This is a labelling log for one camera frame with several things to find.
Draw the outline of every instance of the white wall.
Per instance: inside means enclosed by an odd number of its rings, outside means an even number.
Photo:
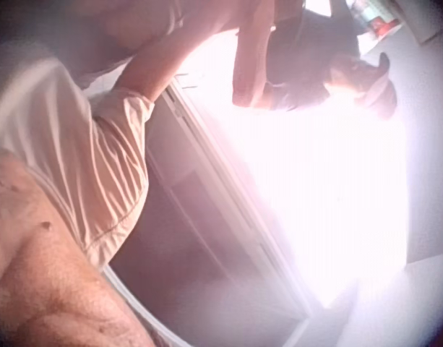
[[[360,288],[337,347],[423,347],[443,324],[443,254],[410,264],[383,290]]]
[[[410,205],[410,262],[443,253],[443,34],[418,46],[406,27],[381,42],[406,128]]]

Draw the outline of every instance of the shirt seam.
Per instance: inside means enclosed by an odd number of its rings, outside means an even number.
[[[114,231],[116,231],[117,227],[120,226],[137,208],[138,204],[141,202],[143,195],[147,194],[147,189],[143,189],[142,192],[139,194],[138,199],[136,200],[136,202],[133,204],[133,207],[129,210],[129,212],[124,215],[123,217],[120,218],[120,220],[112,227],[110,227],[107,231],[105,231],[104,233],[102,233],[101,235],[98,235],[96,238],[94,238],[90,244],[85,247],[83,250],[85,252],[89,252],[93,247],[96,246],[97,243],[99,243],[99,241],[102,238],[105,238],[107,236],[109,236],[110,234],[113,234]]]

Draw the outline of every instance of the white shirt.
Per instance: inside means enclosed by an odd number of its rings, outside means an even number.
[[[106,265],[136,225],[153,104],[113,90],[94,109],[37,44],[0,50],[0,147],[23,160],[89,261]]]

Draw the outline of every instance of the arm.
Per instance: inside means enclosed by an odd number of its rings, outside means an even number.
[[[186,19],[185,25],[145,46],[128,64],[115,88],[133,90],[154,102],[165,90],[186,57],[218,33],[227,22],[215,9],[201,9]]]
[[[274,16],[274,1],[260,0],[253,3],[242,21],[233,76],[234,105],[256,107],[263,103],[267,47]]]

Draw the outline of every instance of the person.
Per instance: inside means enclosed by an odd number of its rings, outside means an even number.
[[[379,118],[390,118],[397,96],[388,56],[381,54],[379,66],[361,59],[358,26],[346,0],[330,5],[331,17],[305,10],[277,25],[268,47],[269,83],[257,105],[289,111],[345,93]]]
[[[155,347],[25,164],[0,150],[0,346]]]
[[[231,20],[212,1],[145,45],[94,108],[38,43],[0,46],[0,148],[14,153],[101,270],[131,233],[147,194],[145,122],[184,59]]]
[[[1,1],[0,31],[44,42],[83,89],[127,62],[138,50],[181,26],[209,3],[230,12],[220,31],[239,28],[233,102],[251,106],[266,83],[270,29],[300,12],[302,0],[71,0]]]

